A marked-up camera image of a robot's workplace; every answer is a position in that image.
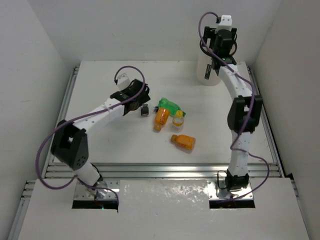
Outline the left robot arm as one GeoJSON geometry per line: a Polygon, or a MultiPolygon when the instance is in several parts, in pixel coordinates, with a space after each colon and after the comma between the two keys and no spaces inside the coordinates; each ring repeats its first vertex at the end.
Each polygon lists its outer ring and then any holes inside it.
{"type": "Polygon", "coordinates": [[[69,166],[80,183],[96,199],[102,200],[112,191],[99,171],[89,160],[89,138],[112,121],[137,110],[151,98],[147,84],[134,79],[123,90],[113,93],[104,103],[85,115],[83,119],[57,125],[50,152],[69,166]]]}

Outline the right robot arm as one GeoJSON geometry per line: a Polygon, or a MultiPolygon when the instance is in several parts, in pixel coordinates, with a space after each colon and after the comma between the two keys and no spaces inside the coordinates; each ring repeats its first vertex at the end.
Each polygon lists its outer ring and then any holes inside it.
{"type": "Polygon", "coordinates": [[[225,84],[232,104],[227,115],[231,131],[231,159],[224,179],[227,191],[246,188],[249,184],[248,158],[252,134],[259,125],[263,99],[255,94],[251,83],[240,76],[237,63],[231,55],[236,41],[236,28],[204,28],[201,47],[211,57],[211,68],[225,84]]]}

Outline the orange bottle brown cap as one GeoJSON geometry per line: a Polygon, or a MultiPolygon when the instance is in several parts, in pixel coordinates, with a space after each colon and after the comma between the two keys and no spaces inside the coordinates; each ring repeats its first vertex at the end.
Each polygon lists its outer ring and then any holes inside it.
{"type": "Polygon", "coordinates": [[[171,136],[170,141],[173,144],[175,144],[177,147],[187,151],[192,151],[196,143],[196,139],[194,137],[184,135],[184,134],[180,134],[180,135],[173,134],[171,136]]]}

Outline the aluminium table edge rail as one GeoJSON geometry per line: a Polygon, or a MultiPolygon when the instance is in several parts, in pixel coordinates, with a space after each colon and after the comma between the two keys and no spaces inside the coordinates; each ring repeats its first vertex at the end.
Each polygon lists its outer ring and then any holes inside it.
{"type": "MultiPolygon", "coordinates": [[[[100,174],[107,179],[210,179],[217,173],[226,175],[227,165],[219,164],[191,164],[191,163],[94,163],[100,174]]],[[[268,163],[269,177],[283,176],[276,163],[268,163]]],[[[265,163],[249,163],[248,173],[252,178],[262,178],[267,175],[265,163]]],[[[73,171],[62,163],[50,164],[45,171],[45,178],[68,179],[74,175],[73,171]]]]}

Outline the green plastic bottle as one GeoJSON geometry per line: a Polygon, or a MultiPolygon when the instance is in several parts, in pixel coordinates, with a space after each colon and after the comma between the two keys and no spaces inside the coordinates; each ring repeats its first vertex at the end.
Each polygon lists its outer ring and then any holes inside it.
{"type": "Polygon", "coordinates": [[[157,106],[159,108],[165,108],[165,109],[169,110],[170,116],[172,116],[172,117],[174,117],[176,115],[177,111],[182,111],[181,107],[178,104],[168,100],[165,97],[162,97],[159,100],[157,106]]]}

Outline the white foam cover plate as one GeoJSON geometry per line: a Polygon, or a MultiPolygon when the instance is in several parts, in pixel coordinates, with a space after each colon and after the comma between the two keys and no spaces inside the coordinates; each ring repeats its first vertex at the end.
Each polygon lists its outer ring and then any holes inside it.
{"type": "Polygon", "coordinates": [[[119,189],[121,214],[134,212],[208,211],[209,197],[205,180],[122,180],[119,189]]]}

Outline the clear bottle yellow cap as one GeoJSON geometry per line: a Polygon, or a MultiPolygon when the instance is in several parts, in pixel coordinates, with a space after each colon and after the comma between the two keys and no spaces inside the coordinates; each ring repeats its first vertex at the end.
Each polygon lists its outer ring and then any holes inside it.
{"type": "Polygon", "coordinates": [[[172,129],[174,132],[179,132],[184,127],[184,115],[181,110],[177,110],[172,118],[172,129]]]}

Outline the white bin black rim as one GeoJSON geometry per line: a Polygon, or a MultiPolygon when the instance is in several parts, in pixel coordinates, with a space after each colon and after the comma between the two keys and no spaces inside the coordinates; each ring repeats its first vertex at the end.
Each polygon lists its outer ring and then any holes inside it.
{"type": "Polygon", "coordinates": [[[215,86],[222,80],[213,69],[213,59],[208,50],[199,42],[199,52],[197,59],[196,77],[197,80],[205,86],[215,86]]]}

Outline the left side rail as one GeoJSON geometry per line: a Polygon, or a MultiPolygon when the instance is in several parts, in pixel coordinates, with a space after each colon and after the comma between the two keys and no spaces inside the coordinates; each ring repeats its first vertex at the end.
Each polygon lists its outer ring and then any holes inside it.
{"type": "MultiPolygon", "coordinates": [[[[65,93],[64,93],[64,96],[63,96],[62,104],[61,104],[61,107],[60,107],[59,115],[58,115],[58,118],[57,118],[57,121],[56,121],[56,126],[58,125],[58,123],[61,120],[65,119],[65,117],[67,115],[68,107],[69,107],[69,104],[70,104],[70,100],[71,100],[72,92],[73,92],[73,89],[74,89],[74,86],[75,86],[76,78],[77,78],[77,75],[78,75],[78,72],[79,72],[79,68],[80,68],[80,65],[76,65],[73,68],[73,70],[71,71],[71,75],[70,75],[70,78],[68,80],[67,87],[66,87],[66,90],[65,90],[65,93]]],[[[51,147],[52,147],[52,144],[53,144],[53,139],[54,139],[54,137],[52,136],[51,137],[51,141],[50,141],[50,145],[49,145],[48,154],[47,154],[47,157],[46,157],[46,160],[48,161],[49,165],[54,165],[55,164],[54,163],[55,157],[51,153],[51,147]]]]}

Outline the clear bottle black label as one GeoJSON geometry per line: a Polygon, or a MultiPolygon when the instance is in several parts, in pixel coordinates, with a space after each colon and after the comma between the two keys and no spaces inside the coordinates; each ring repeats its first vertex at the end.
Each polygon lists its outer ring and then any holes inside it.
{"type": "Polygon", "coordinates": [[[159,110],[158,106],[152,105],[152,104],[148,104],[148,103],[144,103],[141,105],[141,107],[139,108],[139,116],[140,117],[148,117],[152,114],[156,114],[159,110]]]}

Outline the orange bottle fruit label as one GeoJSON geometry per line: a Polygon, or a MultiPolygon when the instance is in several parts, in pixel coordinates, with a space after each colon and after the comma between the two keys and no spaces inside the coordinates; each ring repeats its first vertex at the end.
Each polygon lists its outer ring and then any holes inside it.
{"type": "Polygon", "coordinates": [[[158,132],[161,131],[161,129],[167,123],[169,116],[170,116],[170,111],[164,107],[160,107],[154,119],[153,129],[158,132]]]}

